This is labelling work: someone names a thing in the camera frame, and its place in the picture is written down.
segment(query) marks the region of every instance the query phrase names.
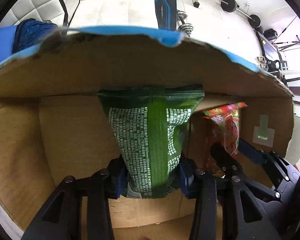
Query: black weight plate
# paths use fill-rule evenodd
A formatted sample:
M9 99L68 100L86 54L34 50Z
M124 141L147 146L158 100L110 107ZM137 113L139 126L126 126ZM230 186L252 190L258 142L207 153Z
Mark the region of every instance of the black weight plate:
M253 20L251 20L248 18L248 21L249 21L251 27L259 28L261 26L261 20L260 20L259 16L255 15L255 14L251 14L250 17L253 19Z
M221 0L220 6L225 12L234 12L237 8L237 2L235 0Z
M265 32L265 30L263 29L262 26L256 28L256 30L257 30L258 32L260 32L261 34L263 34L263 33Z

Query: cardboard box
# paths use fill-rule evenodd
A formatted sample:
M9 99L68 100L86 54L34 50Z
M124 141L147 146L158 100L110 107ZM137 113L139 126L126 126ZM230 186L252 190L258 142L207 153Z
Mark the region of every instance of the cardboard box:
M52 35L40 48L14 56L0 67L0 208L25 230L65 176L91 176L119 156L96 96L100 88L198 83L206 96L197 112L245 101L249 107L242 110L241 137L285 156L293 130L291 92L253 64L207 44L185 39L167 47L145 35L77 33ZM268 128L275 130L272 147L252 142L261 114L268 115ZM194 114L184 145L184 154L198 166L203 121ZM247 175L271 186L261 167L240 154L238 159ZM121 197L109 206L116 239L188 239L194 200L179 190L164 199Z

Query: white padded bench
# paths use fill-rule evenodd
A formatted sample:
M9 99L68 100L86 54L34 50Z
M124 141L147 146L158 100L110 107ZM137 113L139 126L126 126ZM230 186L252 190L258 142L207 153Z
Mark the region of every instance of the white padded bench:
M18 0L1 21L0 27L17 25L29 18L38 21L51 20L62 26L64 15L59 0Z
M81 0L70 27L94 25L158 28L154 0Z

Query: green bag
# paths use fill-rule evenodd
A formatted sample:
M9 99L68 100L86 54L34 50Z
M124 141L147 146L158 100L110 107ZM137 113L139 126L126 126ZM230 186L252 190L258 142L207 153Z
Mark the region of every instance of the green bag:
M202 85L100 90L130 179L127 197L163 198L178 186L175 169Z

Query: red snack bag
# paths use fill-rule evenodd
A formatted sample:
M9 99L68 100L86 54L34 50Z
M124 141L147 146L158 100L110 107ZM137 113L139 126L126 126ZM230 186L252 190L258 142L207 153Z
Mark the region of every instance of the red snack bag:
M210 148L217 142L222 144L230 155L238 153L239 109L246 106L244 102L240 102L203 111L205 115L203 117L212 120L212 122L207 123L203 166L215 176L222 177L224 173L211 157Z

